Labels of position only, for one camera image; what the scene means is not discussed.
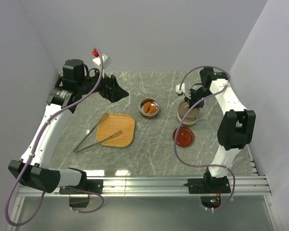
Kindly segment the fried chicken drumstick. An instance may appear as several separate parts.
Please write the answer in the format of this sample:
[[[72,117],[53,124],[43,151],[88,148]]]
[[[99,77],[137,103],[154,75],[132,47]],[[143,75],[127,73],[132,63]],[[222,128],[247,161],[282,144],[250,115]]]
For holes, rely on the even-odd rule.
[[[146,102],[146,103],[144,104],[144,112],[145,112],[145,113],[148,113],[149,110],[150,110],[150,108],[151,108],[151,102]]]
[[[155,105],[151,105],[148,113],[149,113],[149,114],[153,114],[153,113],[155,113],[157,110],[158,110],[158,108],[157,108]]]

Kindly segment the brown round lid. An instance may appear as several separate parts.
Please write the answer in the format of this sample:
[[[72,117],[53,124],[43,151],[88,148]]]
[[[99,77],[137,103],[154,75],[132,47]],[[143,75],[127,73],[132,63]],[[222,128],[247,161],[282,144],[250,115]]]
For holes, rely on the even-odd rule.
[[[189,111],[189,104],[185,101],[180,102],[178,106],[178,114],[180,118],[183,118],[185,114]],[[186,117],[186,120],[196,120],[200,113],[199,108],[194,108]]]

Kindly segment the metal tongs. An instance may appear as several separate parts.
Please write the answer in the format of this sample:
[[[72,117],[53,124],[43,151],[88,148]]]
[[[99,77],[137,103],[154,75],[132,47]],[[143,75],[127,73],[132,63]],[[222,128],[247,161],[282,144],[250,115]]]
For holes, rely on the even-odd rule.
[[[114,139],[116,137],[119,137],[120,135],[123,134],[123,131],[122,130],[118,130],[116,131],[115,133],[111,134],[110,136],[108,136],[107,138],[105,139],[98,139],[96,138],[96,142],[95,143],[92,143],[86,147],[83,147],[81,148],[81,145],[89,138],[89,136],[95,131],[97,130],[96,132],[96,135],[98,135],[98,132],[101,130],[100,129],[100,126],[109,118],[109,114],[108,113],[105,113],[100,119],[99,121],[94,125],[94,127],[86,134],[86,136],[79,142],[79,144],[73,149],[73,152],[74,153],[81,153],[81,152],[84,152],[85,150],[88,150],[94,146],[97,146],[97,145],[100,145],[102,144],[103,142],[105,141],[108,141],[108,140],[111,140],[111,139]]]

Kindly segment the red round lid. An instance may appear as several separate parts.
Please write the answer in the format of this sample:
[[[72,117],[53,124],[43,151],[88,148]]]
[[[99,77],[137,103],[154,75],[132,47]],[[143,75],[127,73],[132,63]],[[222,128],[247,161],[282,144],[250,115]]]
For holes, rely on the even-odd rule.
[[[180,147],[189,147],[195,140],[194,133],[188,127],[180,127],[176,140],[176,145]]]

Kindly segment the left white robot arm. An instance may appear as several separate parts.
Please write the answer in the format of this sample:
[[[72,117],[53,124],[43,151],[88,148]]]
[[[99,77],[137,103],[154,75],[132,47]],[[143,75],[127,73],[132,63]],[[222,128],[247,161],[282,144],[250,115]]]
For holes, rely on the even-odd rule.
[[[52,193],[59,187],[71,187],[76,193],[88,188],[87,174],[83,170],[52,169],[51,160],[55,146],[67,122],[78,105],[90,92],[97,92],[111,103],[129,94],[118,85],[114,75],[107,76],[105,68],[111,59],[103,54],[93,59],[94,76],[90,76],[82,60],[70,59],[63,65],[63,72],[50,91],[43,120],[25,153],[8,166],[21,185]]]

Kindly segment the red-sided metal tin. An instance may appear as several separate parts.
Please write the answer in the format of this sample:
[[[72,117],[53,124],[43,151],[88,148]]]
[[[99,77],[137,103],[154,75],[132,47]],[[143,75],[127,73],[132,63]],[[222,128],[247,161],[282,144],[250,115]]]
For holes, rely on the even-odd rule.
[[[158,110],[153,113],[153,114],[149,114],[149,113],[145,113],[144,112],[144,104],[146,102],[151,102],[151,105],[155,105]],[[152,98],[147,98],[147,99],[144,99],[141,101],[140,105],[139,105],[139,112],[140,112],[140,115],[143,117],[143,118],[146,118],[146,119],[153,119],[155,117],[158,116],[159,112],[160,112],[160,106],[158,104],[158,102],[155,100],[155,99],[152,99]]]

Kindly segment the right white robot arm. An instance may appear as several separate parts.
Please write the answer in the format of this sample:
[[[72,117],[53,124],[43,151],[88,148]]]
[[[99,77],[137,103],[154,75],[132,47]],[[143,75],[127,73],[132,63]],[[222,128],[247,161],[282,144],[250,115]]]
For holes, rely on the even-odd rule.
[[[202,108],[206,99],[215,97],[223,113],[217,131],[219,147],[208,167],[210,176],[203,180],[204,189],[214,192],[220,187],[218,178],[227,175],[236,155],[251,142],[256,114],[235,95],[228,73],[221,69],[215,72],[213,67],[203,66],[199,74],[201,86],[197,90],[190,89],[189,97],[185,99],[189,108]]]

